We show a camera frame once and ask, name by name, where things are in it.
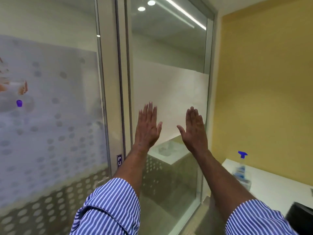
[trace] yellow wall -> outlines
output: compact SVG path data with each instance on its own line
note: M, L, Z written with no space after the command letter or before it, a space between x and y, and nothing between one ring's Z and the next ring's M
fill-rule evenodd
M313 185L313 0L223 17L213 154Z

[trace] glass panel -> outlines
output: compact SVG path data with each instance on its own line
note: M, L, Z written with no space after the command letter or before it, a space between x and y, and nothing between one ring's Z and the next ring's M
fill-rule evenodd
M0 234L68 234L109 176L94 0L0 15Z
M200 204L198 164L176 125L185 127L191 106L206 120L209 75L204 69L213 35L210 25L208 41L208 21L213 23L188 0L131 0L133 128L149 101L163 122L143 171L139 234L177 234Z

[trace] black object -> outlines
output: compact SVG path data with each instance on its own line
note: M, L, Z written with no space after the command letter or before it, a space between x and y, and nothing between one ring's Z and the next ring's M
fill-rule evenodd
M313 209L294 202L286 215L286 220L299 235L313 234Z

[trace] shirt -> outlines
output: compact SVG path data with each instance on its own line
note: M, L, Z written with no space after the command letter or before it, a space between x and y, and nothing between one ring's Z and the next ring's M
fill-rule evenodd
M74 218L71 235L136 235L140 205L128 182L113 178L91 193ZM226 223L227 235L297 235L279 211L259 200L238 206Z

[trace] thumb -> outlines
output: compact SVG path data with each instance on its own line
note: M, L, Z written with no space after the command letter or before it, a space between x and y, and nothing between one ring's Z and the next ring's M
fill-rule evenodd
M160 136L160 133L161 133L161 130L162 130L162 124L163 124L163 122L160 122L158 125L157 125L157 129L156 129L156 133L157 133L157 135L158 135L158 137Z
M180 132L180 134L182 135L182 137L184 136L184 134L186 133L185 132L185 130L184 130L184 128L181 126L181 125L178 125L177 126L177 128L178 128L178 130L179 130L179 132Z

